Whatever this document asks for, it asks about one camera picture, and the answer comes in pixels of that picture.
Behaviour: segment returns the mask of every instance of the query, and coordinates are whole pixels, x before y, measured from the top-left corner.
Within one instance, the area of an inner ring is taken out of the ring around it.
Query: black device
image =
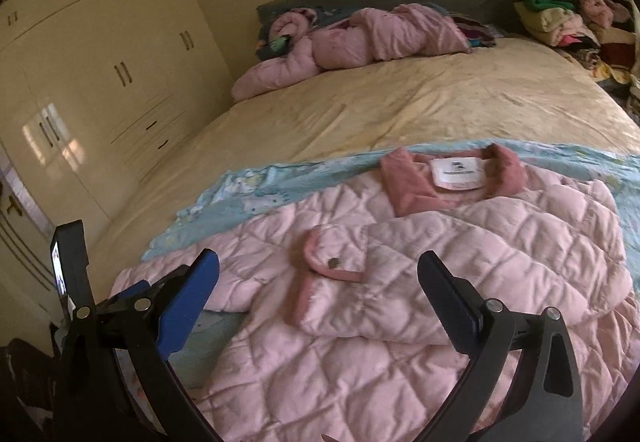
[[[74,301],[54,396],[57,440],[95,442],[223,442],[180,385],[168,356],[184,346],[218,280],[218,257],[203,250],[153,285],[136,283],[95,305],[85,295],[86,249],[81,222],[56,229],[62,288]],[[416,442],[582,442],[582,396],[574,351],[561,313],[516,313],[484,300],[454,278],[430,251],[418,261],[418,282],[454,348],[470,361]],[[128,350],[164,433],[130,396],[114,349]],[[471,434],[511,350],[521,350],[497,421]]]

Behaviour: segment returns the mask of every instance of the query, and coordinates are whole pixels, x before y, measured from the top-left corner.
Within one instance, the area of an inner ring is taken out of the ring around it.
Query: green cloth
[[[524,6],[532,12],[542,12],[548,8],[564,8],[575,12],[575,5],[565,1],[553,0],[524,0]]]

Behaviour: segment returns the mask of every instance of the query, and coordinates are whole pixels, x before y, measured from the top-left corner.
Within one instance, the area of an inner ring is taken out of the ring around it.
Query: bed
[[[398,145],[511,138],[640,151],[640,129],[589,77],[521,37],[513,0],[276,0],[283,6],[433,1],[509,32],[473,54],[412,57],[326,72],[236,104],[185,143],[140,187],[90,253],[97,300],[135,265],[175,213],[227,170],[319,160]]]

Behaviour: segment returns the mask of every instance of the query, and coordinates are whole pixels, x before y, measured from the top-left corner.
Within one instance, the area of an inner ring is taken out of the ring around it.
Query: pink collar
[[[484,149],[455,151],[440,155],[410,153],[398,148],[380,160],[380,169],[385,181],[386,192],[394,207],[396,216],[407,216],[424,211],[444,211],[460,204],[455,200],[443,199],[436,189],[431,173],[420,172],[420,167],[436,158],[478,157],[494,160],[493,175],[488,176],[480,200],[493,197],[511,196],[525,188],[525,175],[520,159],[510,149],[499,144],[491,144]]]

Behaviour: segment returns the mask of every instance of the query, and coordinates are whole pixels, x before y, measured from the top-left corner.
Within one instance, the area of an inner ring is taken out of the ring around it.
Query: blue gripper pad
[[[220,276],[218,255],[206,248],[191,265],[182,288],[158,321],[156,348],[165,361],[184,348],[191,329]]]

